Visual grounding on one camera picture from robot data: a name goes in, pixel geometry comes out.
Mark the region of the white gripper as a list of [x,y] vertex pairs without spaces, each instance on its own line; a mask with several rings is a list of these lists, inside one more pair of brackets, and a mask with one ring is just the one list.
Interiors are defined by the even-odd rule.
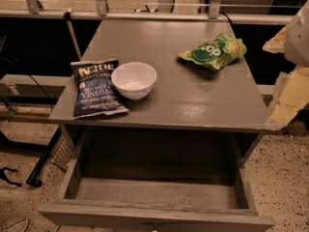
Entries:
[[288,61],[300,65],[290,73],[279,74],[267,109],[267,120],[285,127],[309,103],[309,0],[288,26],[265,42],[263,51],[285,52]]

